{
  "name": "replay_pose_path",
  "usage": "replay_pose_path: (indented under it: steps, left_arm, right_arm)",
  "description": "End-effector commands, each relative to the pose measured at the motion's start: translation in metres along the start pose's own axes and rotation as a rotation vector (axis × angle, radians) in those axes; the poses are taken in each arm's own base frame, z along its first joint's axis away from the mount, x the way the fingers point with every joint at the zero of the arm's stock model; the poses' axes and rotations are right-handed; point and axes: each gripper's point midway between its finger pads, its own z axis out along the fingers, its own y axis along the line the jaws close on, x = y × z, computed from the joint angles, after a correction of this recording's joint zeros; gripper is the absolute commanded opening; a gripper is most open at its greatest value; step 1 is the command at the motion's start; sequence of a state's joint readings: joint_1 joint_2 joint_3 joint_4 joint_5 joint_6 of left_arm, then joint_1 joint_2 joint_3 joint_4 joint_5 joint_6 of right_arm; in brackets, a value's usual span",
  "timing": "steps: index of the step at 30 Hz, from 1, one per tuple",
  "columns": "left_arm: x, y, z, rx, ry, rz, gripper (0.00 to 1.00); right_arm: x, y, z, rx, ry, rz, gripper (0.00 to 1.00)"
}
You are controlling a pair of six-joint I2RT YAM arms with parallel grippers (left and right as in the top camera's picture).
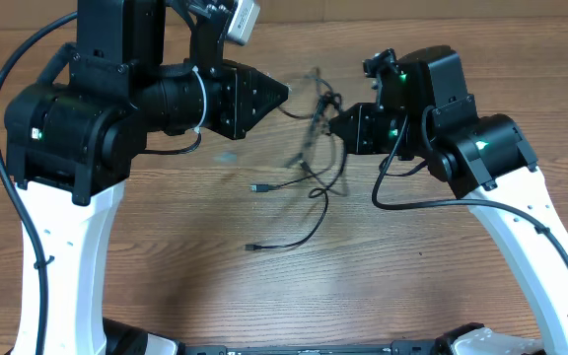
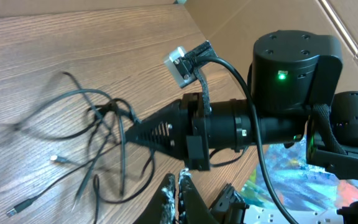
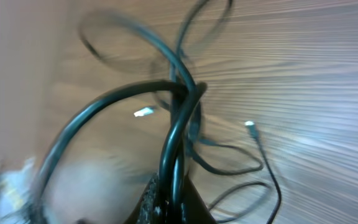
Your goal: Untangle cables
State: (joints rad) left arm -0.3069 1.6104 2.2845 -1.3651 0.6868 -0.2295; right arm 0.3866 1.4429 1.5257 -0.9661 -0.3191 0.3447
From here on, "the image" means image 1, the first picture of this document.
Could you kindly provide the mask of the black usb cable long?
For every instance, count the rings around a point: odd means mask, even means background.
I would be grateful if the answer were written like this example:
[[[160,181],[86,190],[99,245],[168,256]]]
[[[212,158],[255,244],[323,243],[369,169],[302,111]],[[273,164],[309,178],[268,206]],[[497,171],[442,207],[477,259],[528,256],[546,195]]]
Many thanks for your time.
[[[339,94],[337,92],[334,91],[333,87],[322,77],[320,69],[317,67],[315,68],[311,73],[307,74],[304,77],[305,80],[312,80],[315,83],[315,88],[316,88],[316,93],[317,93],[317,103],[318,103],[318,99],[319,97],[324,94],[327,91],[332,91],[336,94]],[[278,107],[278,110],[282,113],[284,113],[285,115],[287,115],[288,117],[297,119],[297,120],[308,120],[310,121],[310,114],[314,113],[315,111],[311,112],[311,113],[307,113],[307,114],[295,114],[289,110],[287,110],[286,108],[283,108],[281,106]],[[316,152],[316,146],[314,148],[314,152],[313,152],[313,157],[312,159],[315,157],[315,152]],[[310,198],[309,194],[315,190],[317,187],[319,187],[320,185],[318,184],[316,187],[312,188],[309,193],[308,193],[308,198],[309,199],[317,199],[317,198],[322,198],[323,199],[323,208],[321,210],[321,213],[319,215],[319,219],[316,222],[316,224],[313,226],[313,228],[308,232],[308,234],[306,236],[304,236],[303,238],[301,238],[300,240],[297,240],[293,243],[289,243],[289,244],[280,244],[280,245],[260,245],[260,244],[246,244],[245,245],[245,250],[247,251],[259,251],[259,250],[278,250],[278,249],[295,249],[298,248],[302,245],[304,245],[305,243],[307,243],[311,237],[317,232],[317,230],[320,228],[326,214],[328,211],[328,206],[329,206],[329,194],[331,192],[329,192],[328,194],[320,194],[318,196],[316,196],[315,198]]]

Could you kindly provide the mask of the black usb cable short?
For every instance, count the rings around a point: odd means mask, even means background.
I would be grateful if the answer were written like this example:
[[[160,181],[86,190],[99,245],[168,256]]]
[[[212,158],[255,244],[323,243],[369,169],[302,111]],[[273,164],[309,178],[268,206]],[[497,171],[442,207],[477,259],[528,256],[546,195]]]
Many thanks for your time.
[[[270,192],[282,189],[284,187],[293,184],[300,183],[308,179],[313,179],[319,184],[319,187],[317,187],[309,194],[310,198],[315,198],[320,194],[328,194],[329,192],[334,193],[338,196],[346,196],[348,194],[347,189],[344,189],[343,192],[335,191],[333,189],[333,187],[336,185],[338,180],[344,175],[346,162],[347,162],[346,151],[343,151],[341,153],[338,169],[332,180],[330,180],[329,182],[325,182],[322,181],[320,178],[321,175],[329,172],[336,164],[336,140],[335,137],[329,132],[329,128],[327,127],[328,119],[325,117],[325,113],[328,111],[330,107],[333,108],[337,113],[341,113],[342,112],[341,104],[342,104],[341,95],[336,94],[332,91],[327,91],[319,97],[315,112],[310,114],[310,123],[304,135],[302,148],[300,152],[290,161],[290,164],[296,164],[301,168],[303,172],[302,177],[298,177],[297,179],[293,179],[279,184],[269,184],[269,183],[253,184],[250,187],[250,191],[256,193]],[[311,167],[311,159],[313,157],[313,152],[317,144],[317,140],[321,136],[326,136],[329,139],[330,162],[328,163],[328,166],[326,168],[323,168],[321,170],[314,170]]]

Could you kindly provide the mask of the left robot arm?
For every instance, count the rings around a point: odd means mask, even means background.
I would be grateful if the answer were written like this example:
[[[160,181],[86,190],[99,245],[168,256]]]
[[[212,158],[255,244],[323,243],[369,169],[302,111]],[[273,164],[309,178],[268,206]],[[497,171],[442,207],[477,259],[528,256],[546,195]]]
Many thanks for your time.
[[[63,44],[8,105],[0,177],[22,220],[16,354],[179,354],[107,319],[107,247],[135,157],[152,132],[244,138],[287,87],[224,56],[249,41],[246,0],[79,0]]]

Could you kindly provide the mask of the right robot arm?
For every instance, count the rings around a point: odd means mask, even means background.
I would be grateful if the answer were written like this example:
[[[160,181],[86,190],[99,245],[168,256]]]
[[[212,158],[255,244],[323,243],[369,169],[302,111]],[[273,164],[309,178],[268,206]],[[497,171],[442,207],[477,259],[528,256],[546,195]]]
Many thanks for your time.
[[[539,329],[529,339],[471,322],[430,340],[399,340],[393,354],[568,354],[568,232],[530,142],[505,114],[480,116],[459,55],[437,45],[365,60],[377,93],[329,122],[353,155],[422,158],[489,233]]]

